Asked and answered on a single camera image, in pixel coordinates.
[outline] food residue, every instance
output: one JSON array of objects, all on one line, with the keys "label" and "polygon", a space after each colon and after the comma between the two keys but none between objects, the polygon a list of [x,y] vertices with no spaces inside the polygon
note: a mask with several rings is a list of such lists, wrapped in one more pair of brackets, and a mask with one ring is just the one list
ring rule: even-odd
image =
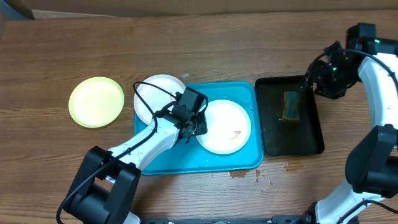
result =
[{"label": "food residue", "polygon": [[229,172],[229,176],[232,177],[232,179],[235,177],[244,178],[249,171],[250,170],[231,171],[231,172]]},{"label": "food residue", "polygon": [[261,171],[259,171],[259,170],[257,170],[256,169],[256,181],[255,181],[255,183],[258,183],[259,182],[259,176],[261,175]]},{"label": "food residue", "polygon": [[241,131],[235,131],[235,137],[231,138],[230,140],[232,140],[232,139],[238,137],[240,134],[241,134]]},{"label": "food residue", "polygon": [[286,163],[286,164],[284,165],[284,169],[285,169],[285,171],[287,171],[287,172],[297,171],[297,170],[299,170],[301,167],[302,167],[302,165],[301,165],[300,160],[296,160],[296,161],[291,162],[291,163],[288,162],[288,163]]}]

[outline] wood grain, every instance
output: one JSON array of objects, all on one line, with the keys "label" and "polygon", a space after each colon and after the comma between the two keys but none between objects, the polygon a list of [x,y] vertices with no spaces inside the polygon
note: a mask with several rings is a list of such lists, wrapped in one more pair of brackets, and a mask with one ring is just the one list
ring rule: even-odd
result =
[{"label": "wood grain", "polygon": [[[184,83],[254,84],[260,77],[300,75],[359,21],[376,23],[380,37],[398,39],[398,11],[6,22],[0,41],[0,223],[55,223],[86,151],[133,135],[134,81],[189,73]],[[82,128],[68,113],[68,98],[77,84],[98,75],[122,86],[125,107],[112,125]],[[266,157],[244,178],[228,172],[142,176],[132,211],[171,219],[300,215],[344,179],[346,157],[370,127],[360,83],[344,98],[316,101],[323,154]],[[385,202],[398,208],[396,198]],[[398,222],[375,206],[360,219]]]},{"label": "wood grain", "polygon": [[2,33],[4,31],[4,25],[6,23],[7,17],[0,11],[0,40],[2,37]]}]

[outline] white paper plate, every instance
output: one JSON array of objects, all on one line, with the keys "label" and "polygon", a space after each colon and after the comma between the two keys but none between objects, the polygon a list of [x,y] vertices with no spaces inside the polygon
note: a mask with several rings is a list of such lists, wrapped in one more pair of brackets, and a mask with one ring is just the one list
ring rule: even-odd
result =
[{"label": "white paper plate", "polygon": [[[144,82],[157,85],[173,95],[176,92],[183,93],[185,90],[185,85],[171,75],[154,75],[145,79]],[[137,91],[153,112],[161,110],[167,103],[174,100],[170,95],[150,85],[140,84]],[[136,94],[134,94],[134,110],[144,123],[149,124],[152,121],[152,115]]]},{"label": "white paper plate", "polygon": [[207,133],[197,136],[197,139],[210,152],[230,154],[240,150],[249,140],[250,118],[237,103],[230,100],[211,101],[205,117]]}]

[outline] black cable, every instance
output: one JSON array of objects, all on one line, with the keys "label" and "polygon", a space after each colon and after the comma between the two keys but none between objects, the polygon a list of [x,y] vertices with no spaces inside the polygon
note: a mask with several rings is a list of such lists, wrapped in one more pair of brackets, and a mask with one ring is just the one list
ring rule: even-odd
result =
[{"label": "black cable", "polygon": [[[102,171],[104,171],[104,170],[105,170],[106,168],[108,168],[110,165],[114,164],[114,163],[115,163],[116,161],[118,161],[120,158],[122,158],[123,156],[129,154],[130,152],[132,152],[133,150],[135,150],[135,148],[137,148],[138,146],[140,146],[140,145],[143,144],[144,142],[148,141],[148,139],[150,139],[150,138],[155,134],[155,132],[156,132],[156,130],[157,130],[157,119],[156,119],[156,117],[155,117],[155,113],[152,111],[152,109],[150,108],[150,106],[145,102],[145,100],[144,100],[144,99],[141,97],[141,95],[138,93],[138,91],[137,91],[137,89],[136,89],[136,85],[137,85],[137,84],[145,84],[145,85],[153,86],[153,87],[155,87],[155,88],[157,88],[157,89],[160,89],[160,90],[162,90],[163,92],[165,92],[165,93],[167,93],[167,94],[169,94],[170,96],[172,96],[172,97],[175,98],[175,96],[173,96],[173,94],[171,94],[171,93],[165,91],[165,90],[162,89],[161,87],[155,86],[155,85],[150,84],[150,83],[146,83],[146,82],[135,82],[135,83],[132,84],[132,88],[133,88],[133,90],[136,92],[136,95],[137,95],[138,98],[142,101],[142,103],[148,108],[149,112],[151,113],[151,115],[152,115],[152,117],[153,117],[153,119],[154,119],[154,121],[155,121],[155,127],[154,127],[154,129],[153,129],[152,132],[151,132],[147,137],[145,137],[143,140],[139,141],[137,144],[133,145],[132,147],[128,148],[126,151],[124,151],[124,152],[121,153],[120,155],[116,156],[115,158],[113,158],[113,159],[110,160],[109,162],[107,162],[107,163],[105,163],[104,165],[102,165],[102,166],[101,166],[100,168],[98,168],[95,172],[93,172],[89,177],[87,177],[87,179],[85,179],[77,188],[75,188],[75,189],[62,201],[62,203],[61,203],[60,206],[58,207],[57,214],[56,214],[56,216],[55,216],[55,219],[57,220],[57,223],[58,223],[58,224],[63,224],[63,222],[61,221],[61,212],[62,212],[62,209],[65,207],[65,204],[66,204],[67,202],[69,202],[69,200],[71,200],[71,199],[77,194],[77,192],[78,192],[78,190],[79,190],[80,188],[82,188],[87,182],[91,181],[92,178],[95,178],[99,173],[101,173]],[[167,105],[166,105],[167,108],[170,107],[170,106],[172,106],[172,105],[170,105],[170,104],[172,104],[172,103],[175,104],[176,101],[167,104]]]},{"label": "black cable", "polygon": [[[318,61],[319,59],[321,59],[323,56],[330,55],[332,52],[351,52],[351,53],[360,54],[360,55],[363,55],[363,56],[366,56],[366,57],[369,57],[369,58],[373,59],[373,60],[374,60],[375,62],[377,62],[382,68],[384,68],[384,69],[386,70],[386,72],[391,76],[392,81],[394,82],[394,84],[395,84],[395,86],[396,86],[396,91],[397,91],[397,94],[398,94],[398,80],[397,80],[396,74],[395,74],[385,63],[383,63],[380,59],[378,59],[377,57],[375,57],[375,56],[373,56],[373,55],[371,55],[371,54],[362,52],[362,51],[360,51],[360,50],[354,50],[354,49],[337,49],[337,50],[328,50],[328,51],[325,51],[325,52],[323,52],[322,54],[320,54],[319,56],[317,56],[316,59],[310,64],[310,66],[308,66],[307,73],[308,73],[308,71],[310,70],[311,66],[312,66],[316,61]],[[311,78],[311,77],[307,77],[307,84],[308,84],[308,82],[312,82],[312,80],[311,80],[310,78]],[[346,87],[346,89],[351,88],[354,84],[355,84],[355,82],[350,83],[350,84]]]},{"label": "black cable", "polygon": [[175,104],[177,104],[177,102],[176,101],[173,101],[173,102],[170,102],[170,103],[167,103],[161,110],[159,110],[159,111],[156,111],[156,113],[155,114],[157,114],[157,113],[164,113],[169,107],[171,107],[171,106],[173,106],[173,105],[175,105]]},{"label": "black cable", "polygon": [[207,109],[207,104],[209,103],[209,99],[207,98],[207,96],[205,96],[205,100],[206,100],[206,106],[205,106],[205,108],[202,111],[203,113],[205,113],[205,111]]},{"label": "black cable", "polygon": [[315,64],[315,62],[317,62],[319,59],[321,59],[323,56],[326,56],[328,54],[328,52],[323,52],[322,54],[320,54],[319,56],[317,56],[314,61],[312,61],[312,63],[308,66],[307,68],[307,72],[305,73],[305,76],[303,78],[303,80],[301,81],[300,86],[303,86],[303,83],[305,82],[306,86],[309,86],[309,84],[313,84],[313,80],[312,77],[309,77],[308,74],[313,74],[313,72],[309,72],[309,70],[312,68],[312,65]]},{"label": "black cable", "polygon": [[169,94],[171,97],[173,97],[175,100],[177,100],[177,99],[176,99],[176,96],[174,96],[173,94],[167,92],[166,90],[162,89],[161,87],[159,87],[159,86],[157,86],[157,85],[154,85],[154,84],[151,84],[151,83],[147,83],[147,82],[135,82],[134,84],[132,84],[132,88],[134,89],[134,91],[135,91],[136,93],[137,93],[137,90],[136,90],[135,87],[134,87],[135,84],[145,84],[145,85],[153,86],[153,87],[155,87],[156,89],[161,90],[161,91],[163,91],[163,92]]},{"label": "black cable", "polygon": [[336,52],[352,52],[352,53],[360,54],[360,55],[367,56],[367,57],[373,59],[373,60],[374,60],[375,62],[377,62],[382,68],[384,68],[384,69],[388,72],[388,74],[391,76],[392,81],[394,82],[394,84],[395,84],[395,86],[396,86],[397,94],[398,94],[398,80],[397,80],[397,77],[396,77],[395,72],[393,72],[385,63],[383,63],[383,62],[382,62],[380,59],[378,59],[377,57],[375,57],[375,56],[373,56],[373,55],[371,55],[371,54],[362,52],[362,51],[360,51],[360,50],[353,50],[353,49],[340,49],[340,50],[332,50],[332,51],[336,51]]},{"label": "black cable", "polygon": [[373,203],[375,205],[378,205],[378,206],[386,209],[389,212],[392,212],[392,213],[395,213],[398,215],[398,210],[388,207],[387,205],[384,205],[383,203],[377,202],[375,200],[363,200],[361,203],[355,205],[355,207],[353,207],[350,211],[348,211],[346,214],[344,214],[342,217],[340,217],[340,219],[338,220],[338,222],[336,224],[342,224],[347,217],[349,217],[352,213],[357,211],[363,205],[367,206],[368,203]]}]

